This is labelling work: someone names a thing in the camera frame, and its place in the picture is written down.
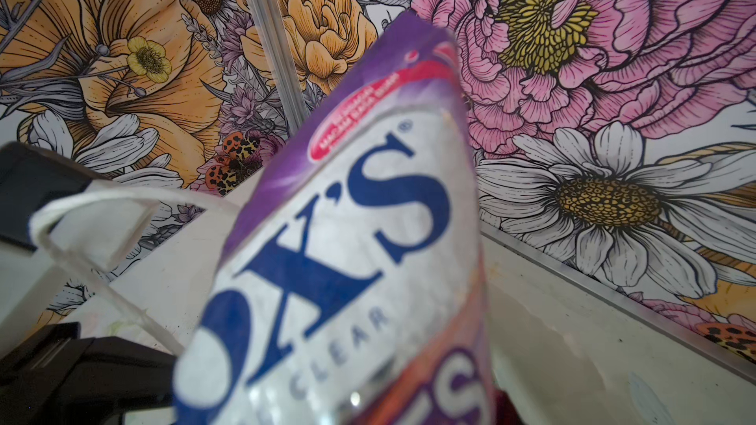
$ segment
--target red label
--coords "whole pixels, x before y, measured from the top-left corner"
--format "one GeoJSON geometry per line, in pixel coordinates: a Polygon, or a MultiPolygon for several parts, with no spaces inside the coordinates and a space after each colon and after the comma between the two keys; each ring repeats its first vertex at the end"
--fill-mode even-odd
{"type": "Polygon", "coordinates": [[[456,80],[456,77],[452,69],[438,61],[421,61],[364,86],[321,122],[310,140],[310,158],[320,161],[328,156],[381,100],[403,85],[422,79],[456,80]]]}

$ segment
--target floral wallpaper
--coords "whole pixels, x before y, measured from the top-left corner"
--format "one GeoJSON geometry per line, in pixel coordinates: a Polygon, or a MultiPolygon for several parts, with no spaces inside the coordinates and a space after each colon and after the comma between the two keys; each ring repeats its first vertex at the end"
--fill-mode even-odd
{"type": "MultiPolygon", "coordinates": [[[[756,358],[756,0],[278,0],[310,108],[399,13],[460,45],[481,218],[756,358]]],[[[285,144],[245,0],[2,0],[0,138],[223,195],[285,144]]],[[[114,279],[198,213],[164,204],[114,279]]],[[[89,296],[72,279],[43,319],[89,296]]]]}

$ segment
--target butterfly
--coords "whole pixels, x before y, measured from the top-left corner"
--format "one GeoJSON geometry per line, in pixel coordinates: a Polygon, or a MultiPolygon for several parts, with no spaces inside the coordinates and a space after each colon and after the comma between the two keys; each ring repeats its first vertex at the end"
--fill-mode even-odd
{"type": "Polygon", "coordinates": [[[215,156],[214,164],[207,170],[205,185],[226,195],[234,187],[260,168],[253,158],[260,148],[259,138],[247,138],[241,132],[233,132],[223,140],[221,154],[215,156]]]}

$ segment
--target white table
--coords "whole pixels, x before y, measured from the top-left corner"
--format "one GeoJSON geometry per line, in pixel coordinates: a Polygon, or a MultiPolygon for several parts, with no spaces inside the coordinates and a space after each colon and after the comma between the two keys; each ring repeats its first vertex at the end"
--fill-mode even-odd
{"type": "MultiPolygon", "coordinates": [[[[244,203],[258,178],[228,200],[244,203]]],[[[203,213],[111,285],[188,344],[232,224],[232,216],[203,213]]],[[[756,423],[750,382],[499,244],[482,243],[495,373],[526,423],[756,423]]],[[[81,322],[82,337],[116,335],[162,349],[96,296],[67,322],[81,322]]],[[[127,420],[171,422],[160,411],[127,420]]]]}

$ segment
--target small yellow flower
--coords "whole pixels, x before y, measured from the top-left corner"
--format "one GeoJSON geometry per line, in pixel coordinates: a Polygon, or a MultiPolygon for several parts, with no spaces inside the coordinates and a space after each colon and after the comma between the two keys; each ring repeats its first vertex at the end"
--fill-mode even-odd
{"type": "Polygon", "coordinates": [[[133,37],[128,41],[128,67],[137,76],[146,78],[157,83],[168,80],[173,67],[171,61],[165,58],[165,48],[157,42],[145,40],[143,37],[133,37]]]}

